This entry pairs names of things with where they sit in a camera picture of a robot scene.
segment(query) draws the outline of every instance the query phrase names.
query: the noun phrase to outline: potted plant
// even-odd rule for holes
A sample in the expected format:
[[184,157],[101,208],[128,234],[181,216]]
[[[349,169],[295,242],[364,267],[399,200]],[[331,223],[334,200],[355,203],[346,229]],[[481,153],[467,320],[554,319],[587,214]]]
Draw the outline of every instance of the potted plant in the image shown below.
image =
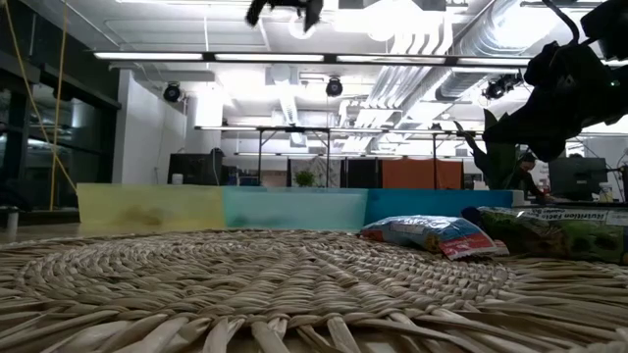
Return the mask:
[[296,174],[296,184],[299,187],[312,187],[314,186],[314,174],[310,171],[301,171]]

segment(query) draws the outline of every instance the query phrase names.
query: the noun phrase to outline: blue panel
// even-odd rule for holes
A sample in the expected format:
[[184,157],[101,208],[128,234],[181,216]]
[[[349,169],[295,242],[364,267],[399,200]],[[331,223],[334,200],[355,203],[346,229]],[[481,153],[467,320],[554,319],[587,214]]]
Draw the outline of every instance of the blue panel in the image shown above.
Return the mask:
[[466,207],[512,206],[512,191],[370,189],[365,224],[393,216],[460,216]]
[[368,190],[225,187],[227,227],[359,230]]

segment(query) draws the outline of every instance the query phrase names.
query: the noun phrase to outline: fluorescent light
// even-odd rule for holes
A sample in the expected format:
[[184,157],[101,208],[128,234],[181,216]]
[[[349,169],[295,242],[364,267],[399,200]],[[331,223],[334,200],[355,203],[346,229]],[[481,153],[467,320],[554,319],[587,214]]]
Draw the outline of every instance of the fluorescent light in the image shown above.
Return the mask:
[[606,61],[606,60],[602,60],[602,63],[604,65],[609,65],[612,68],[621,68],[622,66],[628,65],[628,60],[624,60],[624,61],[616,61],[616,60]]
[[464,74],[519,74],[519,70],[507,68],[451,68],[451,70]]
[[[260,155],[260,153],[257,152],[235,152],[234,156],[255,156],[258,157]],[[261,153],[262,156],[277,156],[277,153],[266,153],[266,152],[262,152]]]
[[319,63],[324,59],[318,54],[216,54],[217,61],[302,62]]
[[96,58],[103,60],[171,60],[171,61],[202,61],[200,53],[151,53],[151,52],[96,52]]
[[197,126],[196,128],[220,131],[255,131],[257,127],[253,126]]
[[164,5],[225,5],[248,6],[246,1],[216,1],[216,0],[116,0],[122,4],[164,4]]
[[316,153],[280,153],[280,155],[287,156],[287,157],[318,157],[318,156],[325,156],[325,155],[316,154]]
[[528,66],[530,58],[459,58],[458,65],[466,66],[495,66],[495,67],[511,67],[525,68]]
[[442,65],[445,58],[415,57],[405,55],[338,55],[340,63],[422,64]]
[[414,133],[414,134],[434,134],[435,132],[442,132],[436,130],[419,130],[419,129],[392,129],[389,133]]
[[330,128],[331,132],[364,132],[364,133],[378,133],[387,131],[383,128]]

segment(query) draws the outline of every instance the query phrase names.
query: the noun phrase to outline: green bag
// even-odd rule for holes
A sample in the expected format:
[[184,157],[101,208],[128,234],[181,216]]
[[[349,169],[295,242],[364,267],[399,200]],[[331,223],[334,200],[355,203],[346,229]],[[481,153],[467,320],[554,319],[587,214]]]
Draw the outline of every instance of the green bag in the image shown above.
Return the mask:
[[482,227],[511,254],[628,264],[628,211],[480,207]]

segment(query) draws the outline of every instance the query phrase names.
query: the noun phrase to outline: straw fibers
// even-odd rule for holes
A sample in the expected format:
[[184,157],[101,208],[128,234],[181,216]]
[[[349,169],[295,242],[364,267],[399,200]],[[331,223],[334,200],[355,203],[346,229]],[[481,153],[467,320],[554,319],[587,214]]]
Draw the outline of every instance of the straw fibers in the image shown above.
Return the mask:
[[233,230],[0,247],[0,352],[628,353],[625,268],[451,262],[339,232]]

